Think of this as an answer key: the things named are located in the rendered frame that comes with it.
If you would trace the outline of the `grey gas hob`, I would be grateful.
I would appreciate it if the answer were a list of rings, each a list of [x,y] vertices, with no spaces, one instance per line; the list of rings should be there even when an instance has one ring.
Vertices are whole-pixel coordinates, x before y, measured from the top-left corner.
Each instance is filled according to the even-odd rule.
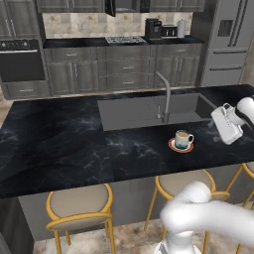
[[[106,42],[109,45],[142,45],[147,42],[141,37],[106,37]]]

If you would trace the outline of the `grey steel fridge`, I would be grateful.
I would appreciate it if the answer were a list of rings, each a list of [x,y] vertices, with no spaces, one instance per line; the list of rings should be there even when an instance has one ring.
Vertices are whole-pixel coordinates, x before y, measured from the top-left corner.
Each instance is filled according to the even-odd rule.
[[[201,86],[239,82],[253,37],[254,0],[218,0]]]

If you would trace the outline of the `black coffee machine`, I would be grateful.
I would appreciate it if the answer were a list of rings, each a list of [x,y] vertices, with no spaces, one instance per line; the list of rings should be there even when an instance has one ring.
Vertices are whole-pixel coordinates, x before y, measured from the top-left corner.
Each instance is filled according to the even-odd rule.
[[[145,38],[159,40],[162,35],[162,22],[158,18],[149,18],[145,21]]]

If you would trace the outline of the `cup of tea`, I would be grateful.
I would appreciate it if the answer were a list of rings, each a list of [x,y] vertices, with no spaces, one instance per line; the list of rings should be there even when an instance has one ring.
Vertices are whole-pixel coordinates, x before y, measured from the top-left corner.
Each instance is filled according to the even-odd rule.
[[[178,149],[186,149],[193,142],[193,134],[189,134],[185,130],[179,130],[175,136],[175,147]]]

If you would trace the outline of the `black built-in oven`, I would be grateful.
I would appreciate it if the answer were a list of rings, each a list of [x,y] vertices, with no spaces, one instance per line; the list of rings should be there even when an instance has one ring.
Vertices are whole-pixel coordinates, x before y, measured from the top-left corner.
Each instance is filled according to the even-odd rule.
[[[7,100],[50,95],[38,40],[0,41],[0,84]]]

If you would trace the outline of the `dark grey sink basin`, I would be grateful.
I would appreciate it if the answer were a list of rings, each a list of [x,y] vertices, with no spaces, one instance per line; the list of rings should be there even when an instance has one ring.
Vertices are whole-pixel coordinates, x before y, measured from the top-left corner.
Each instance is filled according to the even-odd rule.
[[[163,125],[166,96],[100,100],[99,113],[104,131]],[[200,93],[172,95],[168,124],[207,121],[216,108]]]

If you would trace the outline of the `grey base cupboard run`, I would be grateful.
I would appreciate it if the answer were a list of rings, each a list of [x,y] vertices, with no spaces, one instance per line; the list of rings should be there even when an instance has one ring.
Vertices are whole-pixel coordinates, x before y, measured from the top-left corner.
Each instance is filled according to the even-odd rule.
[[[193,86],[200,43],[83,48],[47,48],[54,95]]]

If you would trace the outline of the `grey kitchen island base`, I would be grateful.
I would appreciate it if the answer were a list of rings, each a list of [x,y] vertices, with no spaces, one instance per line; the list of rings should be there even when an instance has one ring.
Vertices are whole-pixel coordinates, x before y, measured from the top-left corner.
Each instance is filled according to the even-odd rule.
[[[216,189],[224,191],[238,169],[238,165],[209,168]],[[145,221],[155,188],[153,177],[125,182],[112,183],[113,191],[113,225],[124,225]],[[242,172],[230,190],[230,203],[243,202],[254,190],[254,179]],[[35,241],[51,239],[54,234],[46,229],[51,221],[46,212],[47,192],[19,196],[30,231]]]

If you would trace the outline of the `black extractor hood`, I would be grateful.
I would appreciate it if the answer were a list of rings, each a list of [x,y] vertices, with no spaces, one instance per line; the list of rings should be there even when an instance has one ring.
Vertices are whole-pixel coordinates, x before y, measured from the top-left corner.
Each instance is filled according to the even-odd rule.
[[[117,13],[149,13],[150,0],[105,0],[105,13],[115,17]]]

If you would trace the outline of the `yellow framed beige stool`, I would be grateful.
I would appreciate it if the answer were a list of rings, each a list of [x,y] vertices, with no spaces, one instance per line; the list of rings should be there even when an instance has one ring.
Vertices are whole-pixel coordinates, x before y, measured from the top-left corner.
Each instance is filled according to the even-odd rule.
[[[228,186],[226,188],[226,191],[230,191],[230,189],[232,188],[233,184],[235,183],[235,181],[237,180],[237,178],[239,177],[239,175],[241,174],[242,171],[245,171],[245,173],[252,180],[254,180],[254,162],[242,163],[241,166],[236,171],[236,173],[233,176],[233,178],[231,179],[231,181],[229,182],[229,184],[228,184]],[[254,190],[248,195],[248,197],[243,202],[242,206],[246,207],[253,196],[254,196]]]
[[[230,193],[228,191],[219,191],[216,189],[215,181],[207,170],[196,170],[155,176],[155,189],[149,206],[144,229],[147,229],[149,225],[157,192],[159,192],[167,201],[170,201],[178,191],[182,190],[187,184],[193,181],[200,181],[204,183],[211,190],[211,197],[213,200],[227,200],[230,197]]]
[[[57,253],[62,254],[62,231],[67,245],[70,245],[71,231],[103,224],[110,241],[111,254],[115,254],[112,203],[113,191],[109,184],[51,191],[46,201],[46,211],[51,222],[46,228],[55,236]]]

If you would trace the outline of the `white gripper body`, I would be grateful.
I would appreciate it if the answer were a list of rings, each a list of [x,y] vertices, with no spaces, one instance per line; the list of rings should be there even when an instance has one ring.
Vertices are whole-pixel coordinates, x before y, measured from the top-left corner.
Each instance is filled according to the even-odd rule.
[[[211,112],[211,117],[224,144],[231,145],[242,137],[244,121],[231,105],[217,107]]]

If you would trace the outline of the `black toaster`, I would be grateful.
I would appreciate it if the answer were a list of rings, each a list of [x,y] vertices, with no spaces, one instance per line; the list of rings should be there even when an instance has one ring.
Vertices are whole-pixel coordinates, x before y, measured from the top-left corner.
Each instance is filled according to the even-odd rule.
[[[178,27],[173,25],[162,26],[162,38],[176,38],[178,36]]]

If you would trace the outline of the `orange rimmed white saucer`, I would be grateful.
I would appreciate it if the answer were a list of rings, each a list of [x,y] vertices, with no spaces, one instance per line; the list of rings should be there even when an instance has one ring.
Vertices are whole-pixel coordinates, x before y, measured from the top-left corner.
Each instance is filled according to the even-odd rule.
[[[179,149],[175,146],[175,138],[171,138],[168,142],[169,148],[178,153],[189,153],[193,150],[193,143],[189,143],[185,149]]]

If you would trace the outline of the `grey tall cupboard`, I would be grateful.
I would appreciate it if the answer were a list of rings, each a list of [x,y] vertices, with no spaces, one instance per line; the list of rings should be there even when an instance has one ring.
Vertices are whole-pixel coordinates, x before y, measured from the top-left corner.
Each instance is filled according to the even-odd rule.
[[[0,0],[0,40],[42,39],[43,17],[35,0]]]

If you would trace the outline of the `grey metal tap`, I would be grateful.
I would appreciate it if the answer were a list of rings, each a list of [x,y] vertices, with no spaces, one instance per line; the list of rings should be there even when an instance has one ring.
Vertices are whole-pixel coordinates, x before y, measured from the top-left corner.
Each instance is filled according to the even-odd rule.
[[[170,98],[171,98],[171,86],[170,83],[166,80],[165,77],[163,77],[158,71],[156,71],[157,78],[165,85],[166,87],[166,104],[165,104],[165,111],[164,114],[161,116],[159,114],[160,110],[158,111],[158,119],[162,119],[163,124],[168,124],[170,112],[169,112],[169,106],[170,106]]]

